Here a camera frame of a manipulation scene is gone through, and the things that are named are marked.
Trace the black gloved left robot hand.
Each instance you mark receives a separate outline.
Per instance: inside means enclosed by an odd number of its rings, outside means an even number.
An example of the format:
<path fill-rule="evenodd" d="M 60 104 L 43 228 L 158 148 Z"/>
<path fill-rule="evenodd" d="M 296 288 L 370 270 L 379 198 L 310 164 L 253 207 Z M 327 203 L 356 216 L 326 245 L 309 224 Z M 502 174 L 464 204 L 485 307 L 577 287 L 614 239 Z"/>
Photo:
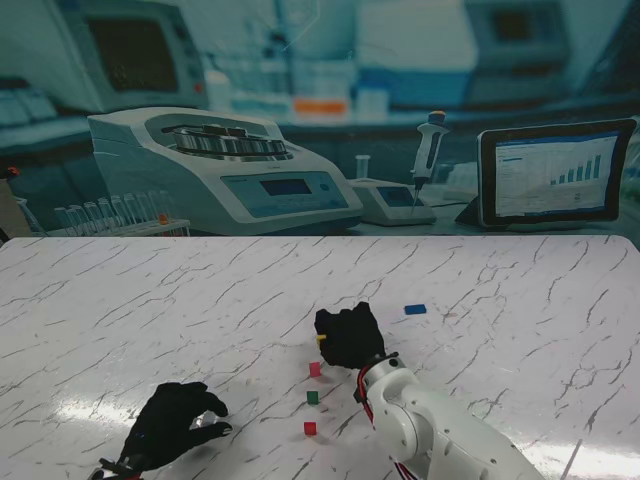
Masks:
<path fill-rule="evenodd" d="M 202 382 L 166 382 L 157 386 L 131 427 L 120 454 L 138 472 L 159 469 L 189 450 L 224 437 L 232 426 L 219 420 L 193 429 L 195 418 L 212 412 L 220 418 L 228 409 Z"/>

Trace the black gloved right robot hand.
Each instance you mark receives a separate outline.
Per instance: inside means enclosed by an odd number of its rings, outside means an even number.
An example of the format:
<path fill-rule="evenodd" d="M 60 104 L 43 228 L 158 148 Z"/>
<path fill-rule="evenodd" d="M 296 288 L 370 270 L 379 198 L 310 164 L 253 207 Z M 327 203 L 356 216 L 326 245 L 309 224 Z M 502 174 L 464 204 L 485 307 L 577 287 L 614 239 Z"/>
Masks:
<path fill-rule="evenodd" d="M 314 327 L 318 336 L 325 336 L 319 350 L 330 366 L 360 370 L 386 356 L 378 322 L 366 302 L 338 313 L 319 310 Z"/>

